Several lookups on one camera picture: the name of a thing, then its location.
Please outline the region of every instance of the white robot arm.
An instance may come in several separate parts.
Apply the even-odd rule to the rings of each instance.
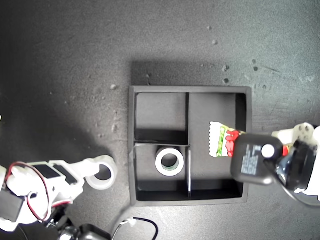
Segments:
[[[95,177],[100,165],[111,172],[108,180]],[[72,204],[84,191],[85,180],[97,190],[110,188],[117,177],[115,161],[108,155],[69,164],[49,162],[14,162],[8,171],[0,166],[0,228],[13,232],[18,224],[45,222],[53,208]]]

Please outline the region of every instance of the black wire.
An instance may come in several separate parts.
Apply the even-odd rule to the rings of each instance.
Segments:
[[[145,218],[140,218],[140,217],[134,217],[133,219],[139,220],[139,221],[144,221],[144,222],[152,224],[155,228],[155,234],[154,234],[152,240],[156,240],[158,233],[159,233],[159,228],[158,228],[158,225],[154,221],[151,221],[151,220],[145,219]]]
[[[143,221],[143,222],[147,222],[147,223],[150,223],[154,226],[155,228],[155,234],[152,238],[152,240],[156,240],[157,236],[158,236],[158,233],[159,233],[159,228],[158,228],[158,225],[154,222],[154,221],[151,221],[149,219],[145,219],[145,218],[141,218],[141,217],[134,217],[133,218],[134,220],[138,220],[138,221]],[[115,237],[116,237],[116,234],[117,232],[119,231],[119,229],[123,226],[123,224],[119,224],[118,227],[116,228],[116,230],[114,231],[114,234],[112,236],[112,239],[111,240],[114,240]]]
[[[20,225],[18,225],[18,228],[21,230],[21,232],[22,232],[25,240],[29,240],[29,238],[27,237],[27,234],[26,234],[25,230],[23,230],[23,228],[22,228]]]

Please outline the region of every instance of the cable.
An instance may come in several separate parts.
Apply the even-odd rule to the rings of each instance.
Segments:
[[[41,179],[43,185],[44,185],[44,188],[45,188],[45,193],[46,193],[46,196],[47,196],[47,200],[48,200],[48,207],[47,207],[47,210],[44,214],[44,218],[41,218],[38,216],[38,214],[36,213],[36,211],[32,208],[32,206],[30,205],[30,198],[31,198],[31,195],[32,194],[36,194],[36,192],[32,191],[28,194],[28,196],[25,198],[26,200],[26,203],[30,209],[30,211],[32,212],[32,214],[34,215],[34,217],[38,220],[38,221],[41,221],[41,222],[44,222],[46,220],[46,218],[48,217],[48,214],[49,214],[49,208],[50,208],[50,198],[49,198],[49,191],[48,191],[48,187],[47,187],[47,184],[46,184],[46,181],[45,181],[45,177],[41,174],[41,172],[38,171],[38,169],[36,169],[34,166],[31,166],[25,162],[22,162],[22,161],[16,161],[14,163],[12,163],[9,168],[8,168],[8,172],[5,176],[5,179],[4,179],[4,182],[6,183],[8,178],[10,177],[10,175],[12,174],[12,168],[14,166],[23,166],[23,167],[27,167],[29,169],[32,169],[38,176],[39,178]]]
[[[56,208],[58,206],[64,205],[64,204],[72,204],[72,200],[62,200],[62,201],[56,201],[55,203],[52,204],[53,208]]]
[[[27,234],[26,234],[25,230],[24,230],[20,225],[18,225],[18,228],[21,230],[21,232],[22,232],[25,240],[29,240],[29,238],[27,237]]]
[[[157,236],[158,236],[158,233],[159,233],[159,228],[158,228],[158,225],[157,225],[154,221],[151,221],[151,220],[145,219],[145,218],[141,218],[141,217],[134,217],[133,219],[134,219],[134,220],[143,221],[143,222],[147,222],[147,223],[152,224],[152,225],[154,226],[154,228],[155,228],[155,234],[154,234],[152,240],[156,240],[156,238],[157,238]],[[119,231],[119,229],[120,229],[123,225],[125,225],[125,224],[127,224],[127,223],[129,223],[129,220],[124,220],[124,221],[120,222],[120,224],[118,225],[118,227],[117,227],[116,230],[114,231],[114,234],[113,234],[111,240],[115,240],[116,234],[117,234],[117,232]]]

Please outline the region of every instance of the dust speck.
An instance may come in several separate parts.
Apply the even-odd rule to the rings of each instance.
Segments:
[[[223,67],[222,67],[222,71],[223,72],[226,72],[226,71],[228,71],[229,70],[229,66],[228,65],[223,65]]]
[[[111,131],[115,134],[118,130],[118,126],[116,124],[112,125]]]
[[[110,87],[111,90],[116,90],[117,88],[118,88],[118,86],[115,85],[115,84],[112,84],[111,87]]]

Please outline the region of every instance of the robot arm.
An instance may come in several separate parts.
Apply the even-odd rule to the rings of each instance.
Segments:
[[[99,180],[100,165],[110,169],[111,178]],[[13,163],[8,172],[0,167],[0,228],[13,232],[18,224],[45,222],[54,208],[72,204],[83,192],[85,180],[97,190],[110,188],[117,177],[114,159],[103,155],[69,164],[63,160]]]
[[[237,138],[231,174],[239,182],[269,185],[278,182],[294,199],[297,194],[317,196],[320,201],[320,127],[308,123],[274,132],[272,136],[243,134]]]

